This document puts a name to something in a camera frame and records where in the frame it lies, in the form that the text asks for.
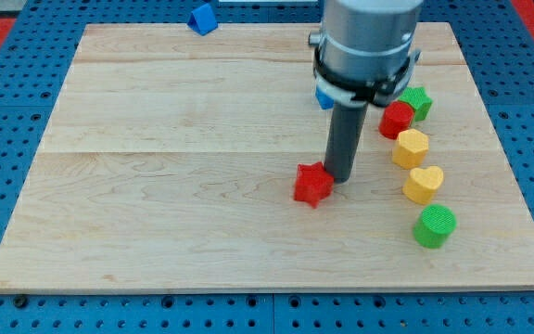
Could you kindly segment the blue block behind arm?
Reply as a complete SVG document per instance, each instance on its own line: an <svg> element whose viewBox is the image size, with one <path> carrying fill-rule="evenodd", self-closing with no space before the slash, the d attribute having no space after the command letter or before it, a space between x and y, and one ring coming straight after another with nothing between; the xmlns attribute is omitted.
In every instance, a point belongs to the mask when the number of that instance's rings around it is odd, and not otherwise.
<svg viewBox="0 0 534 334"><path fill-rule="evenodd" d="M319 106L323 110L331 109L334 107L335 101L332 97L324 92L319 86L315 87L315 97Z"/></svg>

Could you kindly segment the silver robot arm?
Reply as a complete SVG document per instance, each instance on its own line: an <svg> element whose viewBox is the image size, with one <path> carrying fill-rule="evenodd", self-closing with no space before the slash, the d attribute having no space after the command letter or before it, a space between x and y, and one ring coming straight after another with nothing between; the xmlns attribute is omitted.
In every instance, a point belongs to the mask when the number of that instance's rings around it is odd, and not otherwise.
<svg viewBox="0 0 534 334"><path fill-rule="evenodd" d="M385 107L413 76L412 50L422 0L324 0L309 34L316 87L335 103Z"/></svg>

